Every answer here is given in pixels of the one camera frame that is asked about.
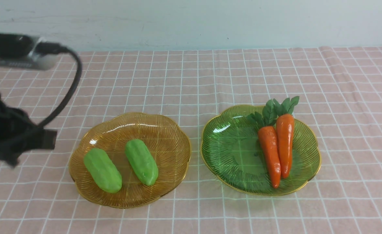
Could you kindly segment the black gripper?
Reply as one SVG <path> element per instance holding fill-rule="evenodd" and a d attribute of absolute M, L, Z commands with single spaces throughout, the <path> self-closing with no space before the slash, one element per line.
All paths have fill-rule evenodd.
<path fill-rule="evenodd" d="M 56 140 L 56 130 L 37 129 L 25 111 L 6 105 L 0 94 L 0 161 L 15 168 L 23 153 L 53 150 Z"/>

